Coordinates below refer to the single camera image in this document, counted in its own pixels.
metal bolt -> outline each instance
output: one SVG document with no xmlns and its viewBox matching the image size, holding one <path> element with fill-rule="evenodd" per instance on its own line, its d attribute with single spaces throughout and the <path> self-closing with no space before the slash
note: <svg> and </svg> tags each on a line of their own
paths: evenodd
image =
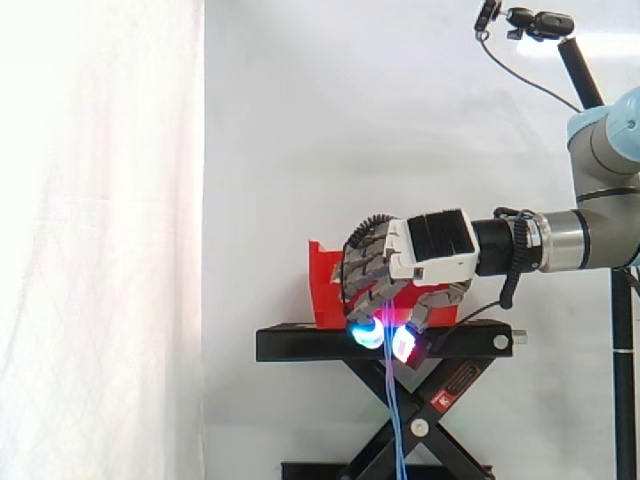
<svg viewBox="0 0 640 480">
<path fill-rule="evenodd" d="M 511 336 L 515 345 L 526 345 L 529 341 L 526 330 L 512 330 Z"/>
<path fill-rule="evenodd" d="M 498 350 L 504 350 L 509 346 L 509 339 L 506 335 L 496 335 L 493 339 L 493 346 Z"/>
<path fill-rule="evenodd" d="M 422 418 L 417 418 L 411 422 L 411 433 L 416 437 L 426 437 L 429 433 L 429 424 Z"/>
</svg>

red box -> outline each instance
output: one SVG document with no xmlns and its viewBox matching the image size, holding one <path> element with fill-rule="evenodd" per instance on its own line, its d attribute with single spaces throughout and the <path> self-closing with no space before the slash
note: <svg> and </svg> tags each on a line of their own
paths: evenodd
<svg viewBox="0 0 640 480">
<path fill-rule="evenodd" d="M 313 315 L 316 326 L 320 329 L 340 330 L 346 326 L 346 319 L 342 312 L 342 302 L 340 301 L 340 285 L 331 282 L 331 274 L 341 257 L 342 252 L 340 250 L 326 251 L 319 242 L 309 242 L 309 287 L 311 289 Z M 401 325 L 407 321 L 418 298 L 424 293 L 446 288 L 447 285 L 416 287 L 409 283 L 394 298 L 396 324 Z M 361 293 L 359 292 L 353 300 L 357 299 Z M 431 314 L 429 326 L 454 325 L 457 315 L 457 306 L 439 308 Z"/>
</svg>

white wall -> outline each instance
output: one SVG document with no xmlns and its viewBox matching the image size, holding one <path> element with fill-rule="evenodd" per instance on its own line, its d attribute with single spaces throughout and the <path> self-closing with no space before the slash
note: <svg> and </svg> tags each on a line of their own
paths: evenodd
<svg viewBox="0 0 640 480">
<path fill-rule="evenodd" d="M 631 0 L 524 2 L 579 33 L 635 32 Z M 484 56 L 480 1 L 217 0 L 207 5 L 204 355 L 210 479 L 272 480 L 282 460 L 349 460 L 384 408 L 339 363 L 256 364 L 256 329 L 311 321 L 306 241 L 339 246 L 371 213 L 572 206 L 571 112 Z M 557 57 L 520 72 L 575 100 Z M 591 58 L 614 100 L 640 56 Z M 479 279 L 463 305 L 493 300 Z M 529 345 L 497 362 L 445 424 L 499 478 L 612 478 L 606 272 L 521 282 L 494 317 Z"/>
</svg>

blue cable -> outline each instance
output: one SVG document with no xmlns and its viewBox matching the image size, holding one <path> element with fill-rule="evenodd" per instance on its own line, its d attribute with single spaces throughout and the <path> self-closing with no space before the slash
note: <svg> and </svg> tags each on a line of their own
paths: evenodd
<svg viewBox="0 0 640 480">
<path fill-rule="evenodd" d="M 393 322 L 394 306 L 393 302 L 388 302 L 383 307 L 384 324 L 384 358 L 385 358 L 385 388 L 387 394 L 387 403 L 389 404 L 389 413 L 391 417 L 391 425 L 395 436 L 395 454 L 396 454 L 396 480 L 408 480 L 407 468 L 404 461 L 404 451 L 402 445 L 402 421 L 398 409 L 398 399 L 396 397 L 396 384 L 393 375 L 393 348 L 392 341 L 394 335 Z"/>
</svg>

white backdrop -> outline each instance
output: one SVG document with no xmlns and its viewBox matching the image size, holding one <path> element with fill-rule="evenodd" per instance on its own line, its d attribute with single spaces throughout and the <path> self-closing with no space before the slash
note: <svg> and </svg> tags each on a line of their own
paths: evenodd
<svg viewBox="0 0 640 480">
<path fill-rule="evenodd" d="M 199 0 L 0 5 L 0 478 L 203 478 Z"/>
<path fill-rule="evenodd" d="M 385 410 L 339 363 L 256 364 L 254 332 L 311 321 L 306 241 L 363 218 L 573 205 L 563 105 L 473 39 L 480 0 L 217 0 L 207 8 L 203 348 L 208 478 L 275 480 L 282 460 L 349 460 Z M 631 0 L 525 2 L 578 34 L 637 34 Z M 577 102 L 557 56 L 490 46 Z M 587 52 L 609 101 L 640 47 Z M 494 300 L 479 279 L 462 310 Z M 608 274 L 534 274 L 494 317 L 529 345 L 493 366 L 445 424 L 498 478 L 613 478 Z M 421 454 L 414 460 L 428 459 Z"/>
</svg>

